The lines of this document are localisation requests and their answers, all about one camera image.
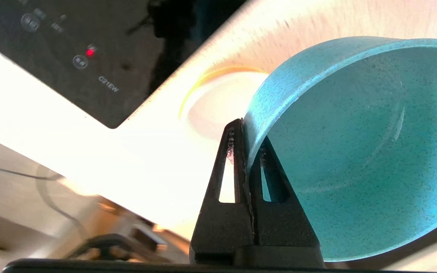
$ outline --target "c21ew label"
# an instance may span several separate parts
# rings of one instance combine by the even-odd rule
[[[113,83],[111,83],[108,79],[104,78],[104,76],[99,77],[99,82],[101,82],[103,85],[107,86],[110,90],[113,92],[118,92],[119,88],[115,86]]]

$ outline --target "cable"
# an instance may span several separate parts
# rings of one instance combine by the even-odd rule
[[[48,193],[48,188],[47,188],[47,182],[48,181],[57,181],[59,179],[64,178],[63,175],[61,174],[56,174],[56,175],[52,175],[50,177],[44,177],[44,176],[34,176],[34,175],[30,175],[30,174],[26,174],[26,173],[18,173],[17,171],[10,171],[8,169],[1,169],[0,171],[4,172],[4,173],[11,173],[11,174],[15,174],[15,175],[19,175],[19,176],[24,176],[24,177],[28,177],[28,178],[35,178],[36,179],[36,189],[38,190],[38,193],[40,194],[43,202],[50,208],[53,209],[54,211],[58,212],[59,214],[61,214],[63,217],[69,219],[70,221],[72,221],[72,223],[75,225],[75,227],[78,229],[79,231],[79,235],[80,238],[85,241],[89,238],[89,233],[87,232],[87,230],[85,229],[85,227],[83,226],[83,224],[74,216],[71,216],[70,214],[64,212],[62,209],[60,209],[55,202],[53,202],[52,198],[50,197],[50,194]]]

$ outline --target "teal bowl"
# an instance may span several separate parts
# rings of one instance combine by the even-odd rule
[[[244,126],[248,171],[267,135],[325,261],[381,254],[437,227],[436,39],[308,48],[264,81]]]

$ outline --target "red indicator light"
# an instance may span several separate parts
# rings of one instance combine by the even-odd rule
[[[85,54],[87,55],[87,56],[92,56],[92,55],[94,55],[94,53],[95,53],[96,51],[94,50],[94,49],[88,49],[86,52],[85,52]]]

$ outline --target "black control panel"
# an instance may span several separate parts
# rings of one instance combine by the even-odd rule
[[[0,0],[0,52],[116,128],[243,2]]]

